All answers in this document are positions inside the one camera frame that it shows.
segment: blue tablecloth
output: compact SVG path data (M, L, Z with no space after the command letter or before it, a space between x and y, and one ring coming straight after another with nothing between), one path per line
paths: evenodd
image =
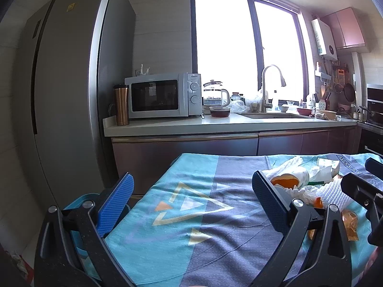
M282 239L252 190L252 175L292 157L183 154L108 235L106 243L137 285L247 287ZM383 182L364 169L369 157L382 162L378 156L302 156L302 166L310 169L319 157L340 160L341 175L355 169L364 180L383 189ZM350 242L355 277L374 246L366 240L371 226L365 209L356 202L348 208L359 218L360 240ZM309 244L305 239L290 276L298 272ZM89 260L86 264L97 277Z

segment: screw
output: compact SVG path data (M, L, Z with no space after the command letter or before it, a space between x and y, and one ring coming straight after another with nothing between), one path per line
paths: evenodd
M303 206L303 201L300 200L300 199L294 199L293 204L294 204L296 207L302 207L302 206Z
M57 207L55 205L52 205L48 208L48 211L53 214L57 210Z
M93 201L91 201L91 200L86 200L84 203L82 203L82 206L84 207L84 208L91 208L92 206L93 206Z
M329 207L330 207L330 209L331 209L333 212L337 212L337 211L338 211L338 207L337 207L335 204L331 204Z

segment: white microwave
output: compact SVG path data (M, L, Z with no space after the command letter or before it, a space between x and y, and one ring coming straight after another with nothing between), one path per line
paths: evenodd
M150 74L128 77L125 84L131 119L202 114L200 74Z

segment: copper travel mug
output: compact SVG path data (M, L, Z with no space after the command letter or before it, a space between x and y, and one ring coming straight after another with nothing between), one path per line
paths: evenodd
M128 95L129 85L118 84L114 87L116 96L116 121L117 125L129 125Z

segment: window frame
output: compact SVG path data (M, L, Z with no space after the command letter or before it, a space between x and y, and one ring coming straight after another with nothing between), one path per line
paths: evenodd
M265 68L264 63L264 54L263 46L261 39L261 32L259 28L259 21L257 16L257 10L255 8L254 2L259 2L266 4L282 11L285 11L292 15L296 34L298 36L299 49L301 52L301 61L302 61L302 73L303 73L303 101L306 101L306 96L309 93L309 74L308 74L308 61L306 56L306 51L304 47L302 29L299 24L298 14L292 12L284 7L278 6L276 4L264 1L264 0L248 0L248 8L250 11L251 22L253 26L254 33L254 42L255 42L255 52L257 56L257 71L258 71L258 90L262 86L262 71ZM198 55L197 55L197 22L196 22L196 7L195 0L190 0L190 10L191 10L191 58L192 58L192 72L198 73Z

